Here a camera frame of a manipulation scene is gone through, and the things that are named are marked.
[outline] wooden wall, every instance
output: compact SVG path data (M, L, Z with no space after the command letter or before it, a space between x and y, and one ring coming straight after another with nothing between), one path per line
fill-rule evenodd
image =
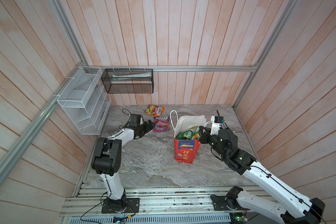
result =
M336 0L301 1L237 112L262 164L336 220Z
M49 1L0 1L0 160L78 62ZM0 223L56 223L91 144L57 108L0 188Z
M251 65L285 0L60 0L89 65ZM249 73L154 73L118 105L234 104Z

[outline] white handle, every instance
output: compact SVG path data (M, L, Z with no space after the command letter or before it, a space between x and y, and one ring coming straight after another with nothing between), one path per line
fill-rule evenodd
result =
M174 125L173 125L173 121L172 121L172 112L175 112L175 114L177 115L177 123L178 123L178 114L177 114L177 111L175 110L172 110L169 114L169 117L170 117L170 123L172 124L172 127L173 127L173 130L175 131L175 128L174 128Z

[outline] black mesh basket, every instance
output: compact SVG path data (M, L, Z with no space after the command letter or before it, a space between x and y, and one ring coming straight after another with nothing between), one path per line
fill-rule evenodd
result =
M152 69L105 69L101 79L108 93L153 93Z

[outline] candy bag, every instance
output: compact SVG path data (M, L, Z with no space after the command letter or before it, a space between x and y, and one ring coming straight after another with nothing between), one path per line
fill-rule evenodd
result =
M169 131L169 117L155 117L153 118L155 123L155 127L153 128L153 132L165 132Z
M196 140L199 139L199 126L194 126L183 132L180 132L175 139L177 140Z
M146 114L159 117L164 111L164 107L150 105L145 111Z

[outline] white wire shelf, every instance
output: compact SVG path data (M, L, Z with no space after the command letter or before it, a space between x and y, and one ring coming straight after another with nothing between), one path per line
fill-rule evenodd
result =
M99 135L111 105L104 86L95 88L101 76L98 67L81 67L57 100L81 134Z
M85 108L102 76L99 67L81 67L57 99L62 107Z

